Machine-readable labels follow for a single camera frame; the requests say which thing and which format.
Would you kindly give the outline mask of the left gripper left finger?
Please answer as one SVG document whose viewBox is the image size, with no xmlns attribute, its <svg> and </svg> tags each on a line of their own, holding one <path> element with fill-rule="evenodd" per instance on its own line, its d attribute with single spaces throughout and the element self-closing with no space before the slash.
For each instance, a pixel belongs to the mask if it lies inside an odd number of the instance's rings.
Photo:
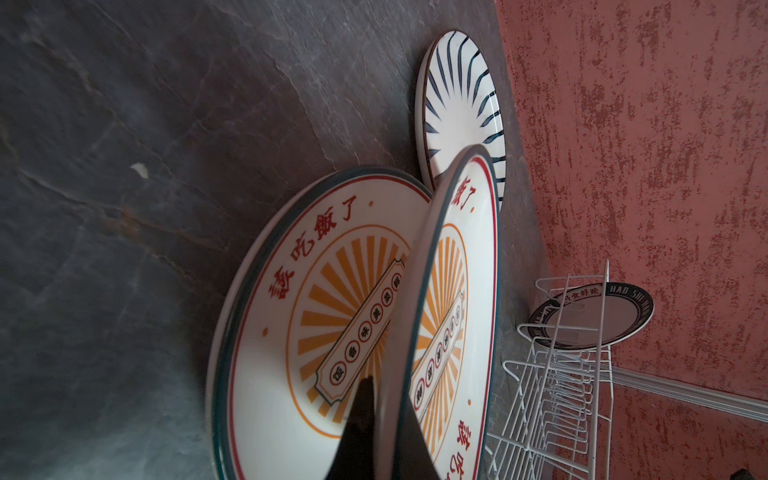
<svg viewBox="0 0 768 480">
<path fill-rule="evenodd" d="M 373 479 L 375 392 L 372 377 L 362 379 L 333 463 L 326 476 L 333 479 Z"/>
</svg>

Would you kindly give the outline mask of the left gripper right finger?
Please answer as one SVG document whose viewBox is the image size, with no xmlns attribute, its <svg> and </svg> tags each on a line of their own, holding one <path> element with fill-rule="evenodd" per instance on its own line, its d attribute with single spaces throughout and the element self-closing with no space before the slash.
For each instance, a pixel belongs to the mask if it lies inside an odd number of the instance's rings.
<svg viewBox="0 0 768 480">
<path fill-rule="evenodd" d="M 404 413 L 397 434 L 397 478 L 439 480 L 418 420 Z"/>
</svg>

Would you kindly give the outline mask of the white plate rearmost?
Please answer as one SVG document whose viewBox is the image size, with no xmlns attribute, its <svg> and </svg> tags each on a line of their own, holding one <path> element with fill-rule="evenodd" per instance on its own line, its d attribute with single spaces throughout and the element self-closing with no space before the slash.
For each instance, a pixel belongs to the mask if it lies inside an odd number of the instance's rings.
<svg viewBox="0 0 768 480">
<path fill-rule="evenodd" d="M 652 319 L 655 303 L 643 288 L 607 282 L 582 285 L 542 303 L 523 335 L 544 347 L 584 351 L 619 343 Z"/>
</svg>

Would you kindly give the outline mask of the blue striped white plate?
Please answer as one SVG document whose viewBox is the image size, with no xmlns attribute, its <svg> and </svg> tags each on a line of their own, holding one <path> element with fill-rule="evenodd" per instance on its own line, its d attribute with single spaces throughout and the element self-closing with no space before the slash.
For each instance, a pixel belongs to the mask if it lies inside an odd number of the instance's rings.
<svg viewBox="0 0 768 480">
<path fill-rule="evenodd" d="M 506 144 L 501 108 L 480 48 L 461 30 L 429 47 L 418 72 L 414 130 L 422 181 L 435 190 L 466 147 L 481 145 L 493 163 L 498 200 L 506 187 Z"/>
</svg>

